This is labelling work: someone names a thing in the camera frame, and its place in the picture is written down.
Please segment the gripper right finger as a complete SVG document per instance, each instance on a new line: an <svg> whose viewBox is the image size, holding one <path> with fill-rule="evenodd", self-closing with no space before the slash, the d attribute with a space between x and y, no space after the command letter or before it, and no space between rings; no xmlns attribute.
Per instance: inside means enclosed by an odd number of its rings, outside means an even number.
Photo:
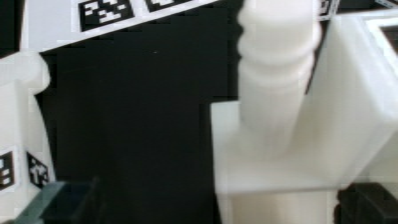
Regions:
<svg viewBox="0 0 398 224"><path fill-rule="evenodd" d="M398 224L398 199L379 183L354 183L337 198L335 224Z"/></svg>

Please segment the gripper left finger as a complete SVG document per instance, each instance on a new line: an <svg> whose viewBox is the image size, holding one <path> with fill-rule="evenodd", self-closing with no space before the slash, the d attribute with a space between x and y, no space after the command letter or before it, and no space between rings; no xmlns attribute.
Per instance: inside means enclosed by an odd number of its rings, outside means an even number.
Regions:
<svg viewBox="0 0 398 224"><path fill-rule="evenodd" d="M107 224L100 181L50 183L13 224Z"/></svg>

